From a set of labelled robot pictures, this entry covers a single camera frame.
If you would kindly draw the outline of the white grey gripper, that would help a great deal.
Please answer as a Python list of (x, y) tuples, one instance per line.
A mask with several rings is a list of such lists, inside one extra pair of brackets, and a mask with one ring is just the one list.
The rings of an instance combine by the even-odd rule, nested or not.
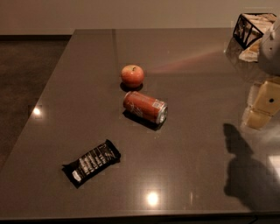
[[(280, 19), (263, 34), (258, 64), (267, 74), (280, 75)], [(243, 123), (251, 129), (263, 128), (280, 110), (280, 80), (255, 83), (248, 92)]]

